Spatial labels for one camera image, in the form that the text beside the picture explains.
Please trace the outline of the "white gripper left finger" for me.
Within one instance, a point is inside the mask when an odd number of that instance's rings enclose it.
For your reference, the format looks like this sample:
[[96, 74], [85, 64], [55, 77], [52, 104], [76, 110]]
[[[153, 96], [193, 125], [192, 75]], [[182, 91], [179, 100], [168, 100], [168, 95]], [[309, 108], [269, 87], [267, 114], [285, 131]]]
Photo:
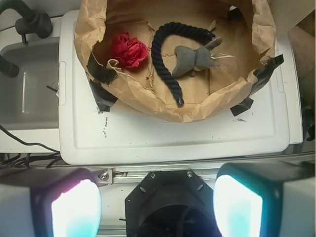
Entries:
[[2, 237], [95, 237], [101, 195], [86, 168], [2, 168]]

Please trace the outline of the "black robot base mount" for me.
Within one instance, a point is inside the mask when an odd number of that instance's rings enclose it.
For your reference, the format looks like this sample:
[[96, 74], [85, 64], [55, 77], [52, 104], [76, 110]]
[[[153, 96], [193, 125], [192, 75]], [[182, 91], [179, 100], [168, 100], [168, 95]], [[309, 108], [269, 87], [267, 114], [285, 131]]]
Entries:
[[128, 237], [220, 237], [213, 189], [195, 174], [146, 176], [125, 198]]

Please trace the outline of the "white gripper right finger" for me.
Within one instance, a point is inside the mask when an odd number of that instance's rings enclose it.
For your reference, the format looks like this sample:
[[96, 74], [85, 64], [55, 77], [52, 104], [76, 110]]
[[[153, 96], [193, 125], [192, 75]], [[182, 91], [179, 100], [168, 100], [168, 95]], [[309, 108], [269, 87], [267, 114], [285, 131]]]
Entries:
[[316, 164], [226, 163], [217, 173], [213, 207], [224, 237], [314, 237]]

